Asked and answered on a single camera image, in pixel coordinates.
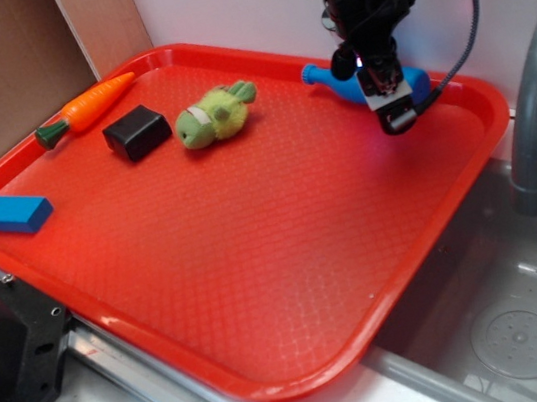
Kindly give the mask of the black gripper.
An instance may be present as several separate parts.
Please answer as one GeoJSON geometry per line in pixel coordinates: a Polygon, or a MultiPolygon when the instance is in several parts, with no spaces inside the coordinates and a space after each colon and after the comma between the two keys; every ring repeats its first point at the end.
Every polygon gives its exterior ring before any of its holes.
{"type": "Polygon", "coordinates": [[[386,135],[402,135],[416,122],[413,89],[397,64],[395,27],[415,0],[323,0],[324,18],[341,44],[331,58],[331,74],[340,81],[356,75],[361,92],[386,135]],[[391,67],[379,71],[377,68],[391,67]]]}

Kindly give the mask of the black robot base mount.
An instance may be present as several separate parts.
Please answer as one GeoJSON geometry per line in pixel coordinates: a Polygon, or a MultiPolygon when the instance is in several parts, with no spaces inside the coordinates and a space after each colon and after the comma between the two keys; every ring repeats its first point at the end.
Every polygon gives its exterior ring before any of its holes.
{"type": "Polygon", "coordinates": [[[55,402],[69,312],[20,279],[0,280],[0,402],[55,402]]]}

